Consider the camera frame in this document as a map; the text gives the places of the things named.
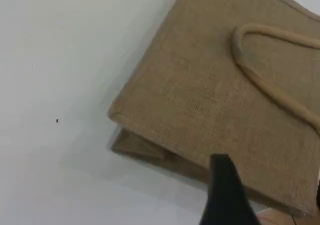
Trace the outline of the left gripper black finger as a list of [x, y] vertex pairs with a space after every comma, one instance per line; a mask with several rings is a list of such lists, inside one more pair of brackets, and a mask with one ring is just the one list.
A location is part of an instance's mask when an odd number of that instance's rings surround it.
[[207, 202], [201, 225], [256, 225], [237, 169], [227, 154], [213, 154], [209, 164]]

